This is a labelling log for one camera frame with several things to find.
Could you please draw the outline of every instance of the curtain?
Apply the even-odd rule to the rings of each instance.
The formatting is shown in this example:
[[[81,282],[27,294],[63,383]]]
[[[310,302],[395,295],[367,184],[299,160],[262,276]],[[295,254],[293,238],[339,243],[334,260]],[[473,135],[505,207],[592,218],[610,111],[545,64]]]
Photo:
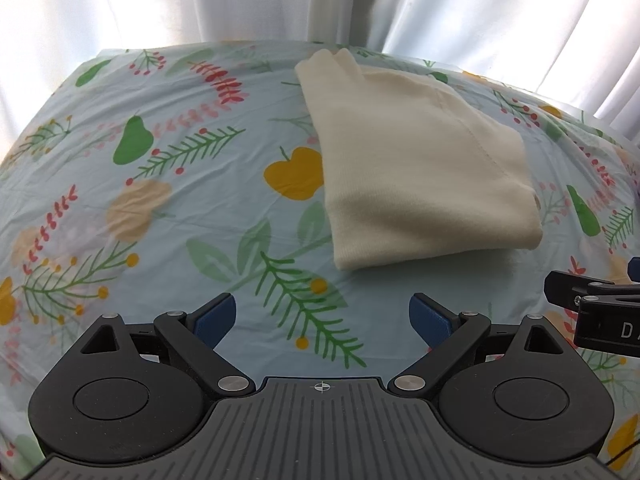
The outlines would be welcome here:
[[[0,156],[104,48],[290,39],[446,62],[640,142],[640,0],[0,0]]]

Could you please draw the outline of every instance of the circular cap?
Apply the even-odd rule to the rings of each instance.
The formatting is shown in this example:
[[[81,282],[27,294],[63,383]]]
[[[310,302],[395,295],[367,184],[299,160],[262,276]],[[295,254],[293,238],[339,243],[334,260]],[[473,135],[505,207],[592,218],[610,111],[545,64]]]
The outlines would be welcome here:
[[[396,377],[394,384],[401,390],[414,392],[415,390],[424,388],[426,383],[422,377],[418,377],[417,375],[401,375],[400,377]]]
[[[246,377],[239,375],[228,375],[218,381],[218,387],[226,392],[239,392],[249,385]]]
[[[100,379],[76,392],[74,405],[83,415],[97,420],[126,418],[146,406],[149,390],[131,379]]]
[[[565,391],[550,381],[522,377],[505,381],[494,390],[495,403],[509,415],[525,420],[545,420],[569,405]]]

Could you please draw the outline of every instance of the cream garment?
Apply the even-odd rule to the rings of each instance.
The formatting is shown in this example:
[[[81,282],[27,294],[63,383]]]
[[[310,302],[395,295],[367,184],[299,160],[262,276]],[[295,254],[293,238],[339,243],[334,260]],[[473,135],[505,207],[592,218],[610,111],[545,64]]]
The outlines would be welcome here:
[[[520,135],[430,76],[359,66],[348,50],[296,66],[318,131],[338,269],[542,238]]]

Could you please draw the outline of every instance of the bed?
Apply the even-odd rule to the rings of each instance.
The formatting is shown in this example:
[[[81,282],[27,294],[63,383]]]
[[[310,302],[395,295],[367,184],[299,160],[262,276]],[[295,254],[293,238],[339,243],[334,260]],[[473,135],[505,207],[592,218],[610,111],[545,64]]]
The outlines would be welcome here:
[[[542,293],[550,270],[630,282],[627,263],[640,254],[635,146],[580,110],[357,47],[349,49],[359,63],[434,77],[521,134],[544,235],[533,251],[335,269],[322,154],[294,67],[340,47],[241,41],[103,51],[34,117],[0,166],[3,470],[20,478],[41,459],[30,395],[107,312],[149,322],[227,291],[238,318],[217,351],[256,383],[386,381],[429,350],[409,324],[414,292],[498,323],[543,314],[571,340],[575,314]],[[292,272],[302,288],[287,285]],[[308,302],[320,296],[332,307],[317,313]],[[608,460],[639,431],[640,366],[577,351],[614,399]],[[612,468],[636,478],[637,452]]]

